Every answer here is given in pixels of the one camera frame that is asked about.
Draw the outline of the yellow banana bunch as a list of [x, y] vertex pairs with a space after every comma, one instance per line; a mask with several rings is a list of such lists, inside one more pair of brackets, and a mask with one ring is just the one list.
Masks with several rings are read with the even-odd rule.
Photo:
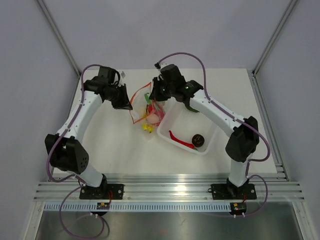
[[148, 133], [152, 133], [155, 129], [155, 126], [153, 124], [149, 124], [149, 123], [142, 123], [141, 128], [144, 131], [147, 131]]

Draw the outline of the pink peach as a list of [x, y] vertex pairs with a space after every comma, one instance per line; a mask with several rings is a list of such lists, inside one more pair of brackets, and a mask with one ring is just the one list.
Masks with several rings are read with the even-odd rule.
[[155, 125], [160, 121], [160, 118], [156, 114], [151, 113], [146, 117], [146, 120], [149, 124]]

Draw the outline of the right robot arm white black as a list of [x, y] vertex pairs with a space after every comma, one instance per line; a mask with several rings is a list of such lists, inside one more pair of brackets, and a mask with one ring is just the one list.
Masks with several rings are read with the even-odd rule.
[[195, 80], [186, 81], [174, 64], [156, 63], [158, 76], [152, 80], [150, 99], [164, 102], [174, 98], [188, 110], [198, 111], [215, 123], [228, 136], [226, 154], [231, 159], [230, 173], [226, 180], [227, 196], [239, 198], [249, 184], [247, 164], [259, 143], [258, 121], [250, 116], [234, 114], [210, 97], [207, 84]]

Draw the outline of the red dragon fruit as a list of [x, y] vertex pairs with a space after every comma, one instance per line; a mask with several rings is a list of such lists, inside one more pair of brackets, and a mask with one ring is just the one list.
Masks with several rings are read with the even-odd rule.
[[160, 103], [154, 100], [151, 100], [149, 93], [144, 94], [144, 99], [146, 101], [145, 117], [147, 117], [150, 114], [156, 114], [161, 121], [165, 116], [164, 107]]

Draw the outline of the green avocado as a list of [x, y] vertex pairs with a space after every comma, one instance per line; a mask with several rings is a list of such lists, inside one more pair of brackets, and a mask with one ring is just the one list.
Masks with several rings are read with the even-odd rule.
[[188, 104], [185, 104], [184, 106], [186, 107], [186, 109], [187, 109], [188, 111], [190, 111], [190, 112], [192, 112], [192, 113], [198, 113], [198, 112], [199, 112], [198, 110], [192, 108], [192, 107], [191, 107], [190, 105], [188, 105]]

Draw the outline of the dark purple mangosteen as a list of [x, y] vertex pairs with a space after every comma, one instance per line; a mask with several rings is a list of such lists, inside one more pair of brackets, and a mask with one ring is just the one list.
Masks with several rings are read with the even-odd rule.
[[205, 138], [201, 135], [201, 134], [195, 134], [192, 138], [191, 138], [191, 143], [196, 147], [196, 148], [200, 148], [204, 145], [205, 143]]

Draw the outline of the clear zip bag orange zipper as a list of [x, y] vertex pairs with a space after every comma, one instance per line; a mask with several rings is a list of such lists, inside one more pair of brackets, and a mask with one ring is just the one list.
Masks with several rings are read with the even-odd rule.
[[150, 99], [152, 87], [153, 84], [149, 82], [139, 88], [130, 99], [132, 110], [129, 112], [132, 123], [147, 141], [156, 135], [157, 128], [166, 114], [164, 101]]

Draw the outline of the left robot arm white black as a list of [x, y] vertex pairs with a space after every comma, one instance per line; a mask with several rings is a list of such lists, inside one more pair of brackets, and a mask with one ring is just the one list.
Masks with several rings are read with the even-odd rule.
[[127, 88], [120, 72], [98, 65], [98, 74], [85, 80], [80, 75], [80, 98], [63, 126], [45, 137], [48, 154], [46, 171], [50, 181], [59, 183], [75, 177], [82, 184], [80, 199], [121, 199], [124, 186], [108, 184], [107, 177], [90, 164], [88, 152], [82, 145], [85, 132], [96, 111], [105, 101], [115, 110], [132, 110]]

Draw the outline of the red chili pepper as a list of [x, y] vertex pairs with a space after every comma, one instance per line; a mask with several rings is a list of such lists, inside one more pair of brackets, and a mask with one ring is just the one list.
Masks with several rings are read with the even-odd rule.
[[190, 149], [197, 150], [197, 148], [195, 147], [194, 144], [192, 144], [192, 143], [190, 143], [190, 142], [186, 142], [186, 141], [182, 141], [182, 140], [178, 139], [177, 137], [174, 136], [174, 134], [172, 133], [171, 130], [169, 130], [168, 132], [169, 132], [170, 138], [171, 138], [173, 141], [175, 141], [175, 142], [177, 142], [177, 143], [179, 143], [179, 144], [181, 144], [181, 145], [183, 145], [183, 146], [186, 146], [186, 147], [188, 147], [188, 148], [190, 148]]

